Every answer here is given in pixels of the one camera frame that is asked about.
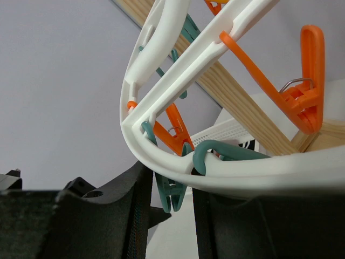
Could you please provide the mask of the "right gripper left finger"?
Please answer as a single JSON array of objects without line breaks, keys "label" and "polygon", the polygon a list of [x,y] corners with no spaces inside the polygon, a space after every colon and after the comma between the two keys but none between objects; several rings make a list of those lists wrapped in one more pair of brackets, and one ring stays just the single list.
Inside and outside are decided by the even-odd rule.
[{"label": "right gripper left finger", "polygon": [[1,258],[145,258],[153,171],[140,162],[79,197],[1,192]]}]

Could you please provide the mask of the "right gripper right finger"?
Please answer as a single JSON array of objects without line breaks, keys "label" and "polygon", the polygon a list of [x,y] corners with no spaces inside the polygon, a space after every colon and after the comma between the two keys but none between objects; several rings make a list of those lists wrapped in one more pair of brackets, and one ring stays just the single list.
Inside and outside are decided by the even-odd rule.
[{"label": "right gripper right finger", "polygon": [[200,258],[344,258],[343,195],[192,194]]}]

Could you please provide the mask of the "white round clip hanger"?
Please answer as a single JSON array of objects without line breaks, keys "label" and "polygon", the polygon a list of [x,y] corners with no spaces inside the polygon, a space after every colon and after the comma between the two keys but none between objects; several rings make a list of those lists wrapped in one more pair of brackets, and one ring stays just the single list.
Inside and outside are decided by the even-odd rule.
[{"label": "white round clip hanger", "polygon": [[[218,2],[214,18],[228,2],[230,1]],[[204,29],[199,30],[187,14],[181,32],[193,42]],[[181,100],[180,96],[174,104],[191,138],[204,130],[201,120],[210,121],[212,113],[206,100]],[[172,127],[165,111],[157,117],[157,122],[167,131]],[[192,160],[195,147],[191,153],[179,156],[158,137],[155,138],[157,146],[148,139],[149,143],[164,151],[165,156],[151,155],[144,159],[135,157],[154,172],[195,189],[239,199],[259,195],[311,196],[344,193],[344,149],[340,147],[290,155],[274,155],[267,150],[266,155],[270,158],[242,161],[226,161],[223,156],[210,149],[204,160],[206,175],[201,175],[194,168]]]}]

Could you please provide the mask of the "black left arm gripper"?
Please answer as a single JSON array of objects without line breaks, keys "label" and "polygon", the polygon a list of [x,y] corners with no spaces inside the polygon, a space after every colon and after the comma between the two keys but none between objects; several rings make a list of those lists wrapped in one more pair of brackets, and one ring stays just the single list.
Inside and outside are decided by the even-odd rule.
[{"label": "black left arm gripper", "polygon": [[[20,177],[20,169],[10,170],[6,174],[1,174],[1,192],[5,190],[22,190],[23,180]],[[69,181],[64,189],[69,190],[78,197],[97,197],[100,192],[95,191],[95,187],[81,177]],[[149,229],[166,221],[171,217],[170,213],[165,213],[162,208],[151,207],[149,210]]]}]

